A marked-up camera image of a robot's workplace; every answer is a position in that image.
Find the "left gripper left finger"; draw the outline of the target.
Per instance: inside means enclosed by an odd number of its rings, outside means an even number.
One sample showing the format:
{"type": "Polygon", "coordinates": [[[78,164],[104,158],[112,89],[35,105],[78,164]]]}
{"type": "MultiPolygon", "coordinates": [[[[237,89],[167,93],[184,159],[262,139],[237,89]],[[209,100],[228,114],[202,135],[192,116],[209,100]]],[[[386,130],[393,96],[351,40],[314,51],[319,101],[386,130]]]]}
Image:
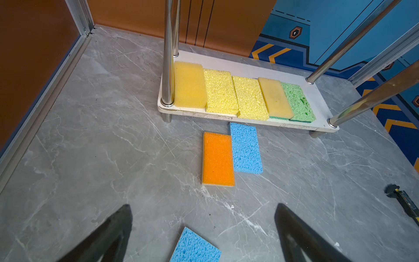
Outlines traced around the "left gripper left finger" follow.
{"type": "Polygon", "coordinates": [[[131,206],[124,204],[60,262],[122,262],[132,231],[131,206]]]}

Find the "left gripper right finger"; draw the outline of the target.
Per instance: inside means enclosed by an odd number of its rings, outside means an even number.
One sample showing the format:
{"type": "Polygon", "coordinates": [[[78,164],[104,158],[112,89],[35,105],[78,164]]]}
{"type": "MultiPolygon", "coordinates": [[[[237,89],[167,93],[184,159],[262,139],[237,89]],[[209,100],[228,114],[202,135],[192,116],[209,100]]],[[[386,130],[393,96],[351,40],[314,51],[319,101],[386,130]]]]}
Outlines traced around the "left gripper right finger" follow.
{"type": "Polygon", "coordinates": [[[283,203],[277,205],[275,224],[285,261],[349,261],[283,203]]]}

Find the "small blue sponge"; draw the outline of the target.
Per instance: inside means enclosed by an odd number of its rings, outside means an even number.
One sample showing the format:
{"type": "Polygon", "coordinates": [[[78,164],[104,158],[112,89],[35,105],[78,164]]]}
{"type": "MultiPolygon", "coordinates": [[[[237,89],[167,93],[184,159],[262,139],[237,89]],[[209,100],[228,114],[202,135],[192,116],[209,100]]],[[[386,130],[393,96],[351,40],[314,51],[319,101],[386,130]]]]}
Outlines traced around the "small blue sponge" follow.
{"type": "Polygon", "coordinates": [[[231,122],[230,134],[234,171],[257,175],[263,173],[256,128],[231,122]]]}

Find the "orange sponge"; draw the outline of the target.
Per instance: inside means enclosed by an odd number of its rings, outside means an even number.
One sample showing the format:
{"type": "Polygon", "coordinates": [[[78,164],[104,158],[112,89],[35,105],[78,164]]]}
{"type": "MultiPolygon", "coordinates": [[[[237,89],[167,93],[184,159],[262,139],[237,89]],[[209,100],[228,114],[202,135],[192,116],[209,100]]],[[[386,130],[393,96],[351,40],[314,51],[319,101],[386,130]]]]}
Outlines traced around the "orange sponge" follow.
{"type": "Polygon", "coordinates": [[[204,133],[202,184],[223,187],[235,186],[232,138],[230,135],[204,133]]]}

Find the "green sponge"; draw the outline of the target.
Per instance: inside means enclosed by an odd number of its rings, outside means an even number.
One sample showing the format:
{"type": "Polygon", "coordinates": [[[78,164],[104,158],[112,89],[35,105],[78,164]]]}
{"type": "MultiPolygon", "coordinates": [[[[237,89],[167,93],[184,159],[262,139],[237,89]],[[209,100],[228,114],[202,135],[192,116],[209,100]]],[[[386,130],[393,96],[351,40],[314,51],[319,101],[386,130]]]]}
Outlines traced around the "green sponge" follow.
{"type": "Polygon", "coordinates": [[[294,114],[290,121],[308,122],[316,120],[314,112],[299,85],[281,82],[288,103],[294,114]]]}

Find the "dark yellow sponge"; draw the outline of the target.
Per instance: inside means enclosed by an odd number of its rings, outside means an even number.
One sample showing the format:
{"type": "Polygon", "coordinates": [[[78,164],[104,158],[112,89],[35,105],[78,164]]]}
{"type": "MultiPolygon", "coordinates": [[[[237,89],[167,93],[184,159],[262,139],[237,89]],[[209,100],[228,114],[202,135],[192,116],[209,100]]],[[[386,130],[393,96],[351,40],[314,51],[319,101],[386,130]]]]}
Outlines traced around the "dark yellow sponge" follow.
{"type": "Polygon", "coordinates": [[[270,118],[291,119],[294,114],[285,95],[281,82],[267,78],[258,78],[270,118]]]}

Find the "white two-tier shelf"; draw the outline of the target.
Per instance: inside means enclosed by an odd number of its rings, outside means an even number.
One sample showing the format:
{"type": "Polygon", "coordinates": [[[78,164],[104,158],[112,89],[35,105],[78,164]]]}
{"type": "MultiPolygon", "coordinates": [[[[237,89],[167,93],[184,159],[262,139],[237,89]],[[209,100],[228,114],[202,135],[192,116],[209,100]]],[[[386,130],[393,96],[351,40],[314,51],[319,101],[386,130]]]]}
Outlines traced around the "white two-tier shelf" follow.
{"type": "Polygon", "coordinates": [[[215,57],[200,55],[193,52],[185,52],[179,49],[179,21],[180,1],[165,2],[164,22],[164,51],[163,51],[163,73],[157,101],[158,111],[165,122],[170,122],[173,115],[184,115],[206,119],[217,119],[231,122],[254,123],[266,126],[287,127],[308,130],[313,138],[325,133],[338,131],[339,125],[345,123],[361,113],[370,110],[381,104],[383,101],[417,85],[419,83],[419,64],[415,62],[406,69],[381,84],[379,87],[361,97],[352,105],[343,109],[333,116],[317,88],[317,81],[327,69],[337,62],[347,51],[349,51],[363,36],[366,35],[386,14],[390,12],[399,2],[384,1],[377,10],[357,28],[342,44],[329,56],[324,63],[318,67],[309,77],[289,74],[281,71],[274,71],[267,68],[253,65],[232,62],[215,57]],[[315,114],[315,121],[298,122],[281,119],[252,120],[243,119],[232,114],[218,114],[207,112],[200,108],[184,108],[174,105],[175,101],[175,66],[176,61],[200,62],[209,69],[230,71],[233,75],[248,77],[255,80],[257,77],[285,80],[297,84],[302,88],[304,95],[310,102],[315,114]]]}

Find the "light yellow sponge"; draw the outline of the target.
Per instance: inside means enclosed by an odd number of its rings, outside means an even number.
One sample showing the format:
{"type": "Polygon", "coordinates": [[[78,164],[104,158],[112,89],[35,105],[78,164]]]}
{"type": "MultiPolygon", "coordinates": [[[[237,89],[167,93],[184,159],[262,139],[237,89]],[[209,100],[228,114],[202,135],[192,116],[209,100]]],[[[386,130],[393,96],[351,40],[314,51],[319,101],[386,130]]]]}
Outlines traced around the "light yellow sponge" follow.
{"type": "Polygon", "coordinates": [[[239,119],[266,121],[269,114],[258,80],[232,77],[239,104],[239,119]]]}
{"type": "Polygon", "coordinates": [[[207,92],[206,111],[237,115],[239,105],[231,73],[204,69],[204,78],[207,92]]]}

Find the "thick yellow sponge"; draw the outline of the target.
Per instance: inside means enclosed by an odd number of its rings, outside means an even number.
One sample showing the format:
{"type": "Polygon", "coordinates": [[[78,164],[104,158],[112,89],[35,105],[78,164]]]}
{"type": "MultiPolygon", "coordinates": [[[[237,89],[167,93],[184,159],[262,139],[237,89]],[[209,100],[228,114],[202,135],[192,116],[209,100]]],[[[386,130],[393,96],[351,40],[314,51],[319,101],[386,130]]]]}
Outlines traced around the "thick yellow sponge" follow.
{"type": "Polygon", "coordinates": [[[175,61],[176,107],[205,109],[207,92],[204,68],[200,64],[175,61]]]}

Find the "large blue sponge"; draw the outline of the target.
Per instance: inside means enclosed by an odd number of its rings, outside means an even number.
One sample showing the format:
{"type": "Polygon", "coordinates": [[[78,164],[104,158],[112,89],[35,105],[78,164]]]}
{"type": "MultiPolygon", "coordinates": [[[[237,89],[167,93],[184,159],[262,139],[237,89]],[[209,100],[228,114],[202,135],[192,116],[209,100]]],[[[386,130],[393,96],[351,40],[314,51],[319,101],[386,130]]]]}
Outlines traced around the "large blue sponge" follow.
{"type": "Polygon", "coordinates": [[[170,262],[219,262],[221,251],[185,227],[170,262]]]}

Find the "yellow black caliper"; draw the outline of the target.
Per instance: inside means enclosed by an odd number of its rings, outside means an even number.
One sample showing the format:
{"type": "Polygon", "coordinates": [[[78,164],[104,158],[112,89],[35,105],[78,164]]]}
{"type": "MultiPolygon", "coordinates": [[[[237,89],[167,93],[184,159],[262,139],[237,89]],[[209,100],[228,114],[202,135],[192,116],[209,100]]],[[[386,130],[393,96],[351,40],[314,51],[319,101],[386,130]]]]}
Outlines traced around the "yellow black caliper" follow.
{"type": "Polygon", "coordinates": [[[400,187],[396,184],[388,184],[385,187],[384,192],[387,197],[396,198],[405,213],[411,217],[417,225],[419,224],[419,208],[414,204],[405,191],[400,190],[400,187]]]}

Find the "right aluminium frame post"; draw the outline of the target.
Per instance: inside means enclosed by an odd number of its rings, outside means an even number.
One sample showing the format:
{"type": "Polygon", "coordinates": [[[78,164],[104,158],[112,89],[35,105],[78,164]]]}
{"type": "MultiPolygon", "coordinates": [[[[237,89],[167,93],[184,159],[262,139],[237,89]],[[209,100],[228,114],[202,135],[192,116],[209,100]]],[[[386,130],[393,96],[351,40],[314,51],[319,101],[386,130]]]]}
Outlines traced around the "right aluminium frame post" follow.
{"type": "Polygon", "coordinates": [[[358,87],[419,44],[419,24],[409,29],[348,80],[358,87]]]}

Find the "aluminium frame post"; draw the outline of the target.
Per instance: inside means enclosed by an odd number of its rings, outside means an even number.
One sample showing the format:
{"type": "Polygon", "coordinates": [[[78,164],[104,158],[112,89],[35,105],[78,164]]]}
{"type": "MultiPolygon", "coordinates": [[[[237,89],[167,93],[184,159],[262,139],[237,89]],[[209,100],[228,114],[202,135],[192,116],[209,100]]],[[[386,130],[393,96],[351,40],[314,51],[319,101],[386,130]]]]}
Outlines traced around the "aluminium frame post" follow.
{"type": "Polygon", "coordinates": [[[409,29],[348,80],[358,87],[419,44],[419,24],[409,29]]]}
{"type": "Polygon", "coordinates": [[[87,0],[65,0],[65,2],[80,34],[88,37],[94,29],[94,20],[87,0]]]}

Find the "left aluminium frame post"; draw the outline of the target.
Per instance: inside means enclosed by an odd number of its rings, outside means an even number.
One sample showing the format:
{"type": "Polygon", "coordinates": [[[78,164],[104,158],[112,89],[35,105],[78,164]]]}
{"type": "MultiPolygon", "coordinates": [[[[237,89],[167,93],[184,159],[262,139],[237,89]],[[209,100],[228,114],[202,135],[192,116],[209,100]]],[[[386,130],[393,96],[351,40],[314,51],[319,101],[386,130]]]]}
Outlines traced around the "left aluminium frame post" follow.
{"type": "Polygon", "coordinates": [[[65,0],[65,2],[80,34],[88,37],[94,29],[94,20],[87,0],[65,0]]]}

